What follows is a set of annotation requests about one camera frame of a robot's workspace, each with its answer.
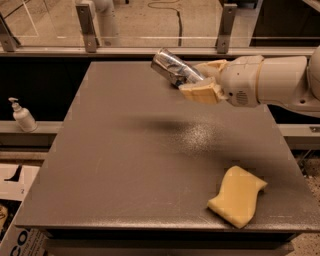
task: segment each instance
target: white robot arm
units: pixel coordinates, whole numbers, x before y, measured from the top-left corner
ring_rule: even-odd
[[[189,66],[166,49],[151,67],[193,101],[216,104],[227,100],[236,107],[277,105],[320,117],[320,46],[305,56],[264,58],[244,56]]]
[[[220,84],[233,106],[277,105],[320,117],[320,47],[305,56],[240,57],[220,73]]]
[[[113,0],[75,0],[75,3],[88,4],[92,19],[97,16],[103,46],[119,46],[119,32]]]

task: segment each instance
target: table surface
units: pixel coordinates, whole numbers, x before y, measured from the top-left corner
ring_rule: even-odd
[[[206,206],[234,165],[268,182],[241,230]],[[16,225],[314,232],[320,212],[266,106],[187,101],[149,62],[93,62]]]

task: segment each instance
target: sponge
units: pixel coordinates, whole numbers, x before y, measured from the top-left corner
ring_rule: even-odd
[[[195,86],[194,84],[181,85],[179,90],[188,100],[206,104],[217,104],[220,101],[212,83],[202,86]]]
[[[268,183],[239,166],[225,174],[218,196],[208,201],[208,207],[237,228],[243,228],[252,219],[258,192]]]

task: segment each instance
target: spray bottle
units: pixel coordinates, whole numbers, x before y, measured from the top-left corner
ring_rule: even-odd
[[[13,118],[17,121],[21,129],[25,132],[32,132],[37,129],[37,123],[29,110],[22,108],[16,98],[9,98],[9,101],[12,103],[12,108],[14,110]]]

